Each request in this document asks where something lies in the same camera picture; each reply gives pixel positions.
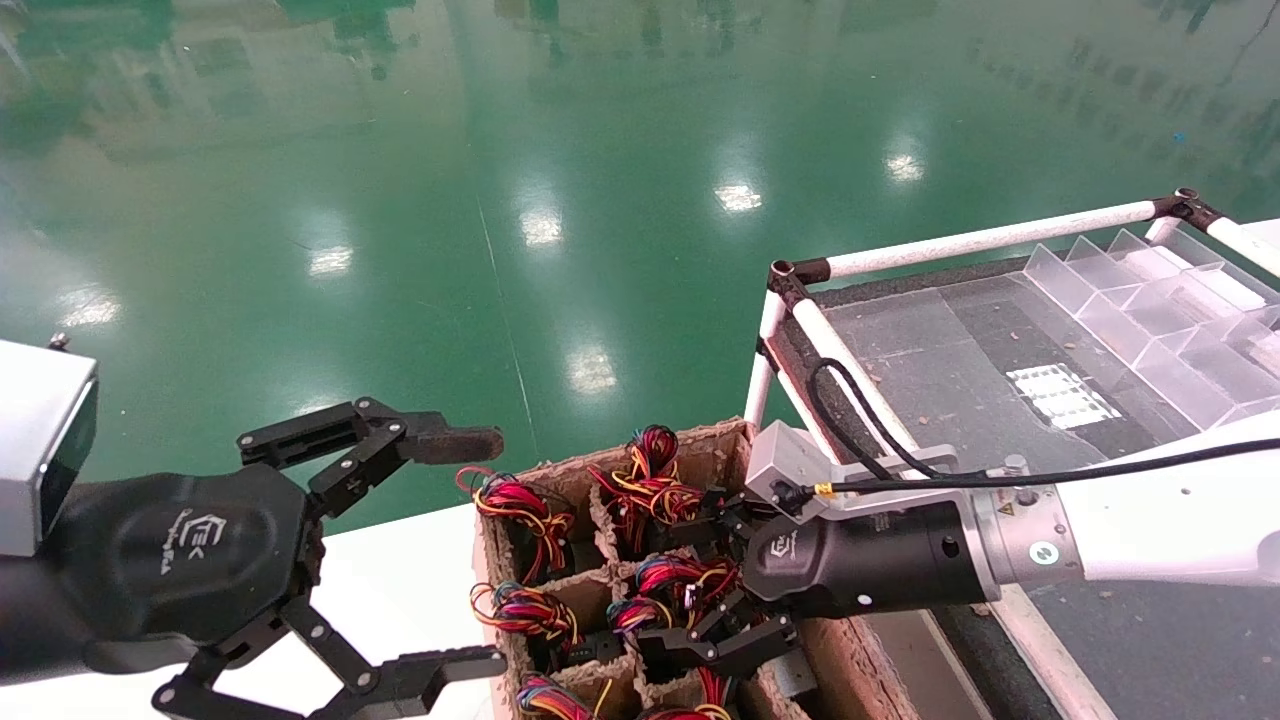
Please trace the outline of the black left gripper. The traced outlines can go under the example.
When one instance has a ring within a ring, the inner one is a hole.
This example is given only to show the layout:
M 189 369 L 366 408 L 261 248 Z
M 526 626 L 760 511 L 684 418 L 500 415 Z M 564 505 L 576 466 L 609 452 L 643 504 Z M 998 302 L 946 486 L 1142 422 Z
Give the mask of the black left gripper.
M 36 555 L 3 559 L 3 680 L 131 675 L 191 660 L 155 691 L 163 716 L 298 719 L 214 687 L 291 633 L 340 682 L 308 717 L 424 717 L 449 684 L 504 674 L 507 657 L 483 644 L 371 665 L 306 597 L 324 555 L 320 519 L 340 516 L 408 462 L 475 464 L 504 447 L 498 427 L 453 427 L 442 413 L 362 397 L 242 434 L 247 468 L 230 474 L 77 486 Z M 307 493 L 278 471 L 329 456 Z

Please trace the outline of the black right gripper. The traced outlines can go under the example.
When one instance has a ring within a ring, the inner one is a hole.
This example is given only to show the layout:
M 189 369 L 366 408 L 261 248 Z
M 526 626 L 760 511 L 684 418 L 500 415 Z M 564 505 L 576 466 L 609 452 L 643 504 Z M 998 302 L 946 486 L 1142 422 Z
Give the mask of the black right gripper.
M 746 592 L 730 592 L 690 628 L 639 632 L 637 647 L 667 666 L 721 676 L 749 679 L 797 647 L 788 612 L 841 619 L 997 598 L 974 514 L 957 498 L 800 523 L 745 489 L 710 486 L 690 544 L 704 560 L 742 559 Z

